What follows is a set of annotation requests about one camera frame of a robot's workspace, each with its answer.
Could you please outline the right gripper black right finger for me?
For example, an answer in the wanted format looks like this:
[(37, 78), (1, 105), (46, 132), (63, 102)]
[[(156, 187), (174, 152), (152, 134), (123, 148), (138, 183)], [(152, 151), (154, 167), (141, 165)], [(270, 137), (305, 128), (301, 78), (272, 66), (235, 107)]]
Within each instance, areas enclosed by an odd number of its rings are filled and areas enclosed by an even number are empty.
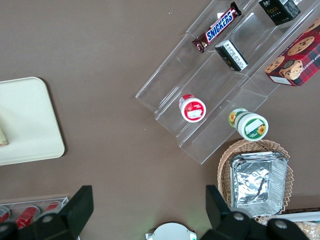
[(211, 229), (202, 240), (268, 240), (267, 227), (247, 214), (232, 211), (215, 185), (207, 185), (205, 209)]

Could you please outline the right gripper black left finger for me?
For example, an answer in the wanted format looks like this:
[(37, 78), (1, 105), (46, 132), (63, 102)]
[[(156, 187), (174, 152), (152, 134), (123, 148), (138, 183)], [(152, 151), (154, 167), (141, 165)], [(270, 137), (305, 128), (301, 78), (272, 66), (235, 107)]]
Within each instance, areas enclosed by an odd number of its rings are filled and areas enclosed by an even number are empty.
[(83, 185), (59, 211), (41, 216), (18, 231), (20, 240), (75, 240), (94, 211), (93, 188)]

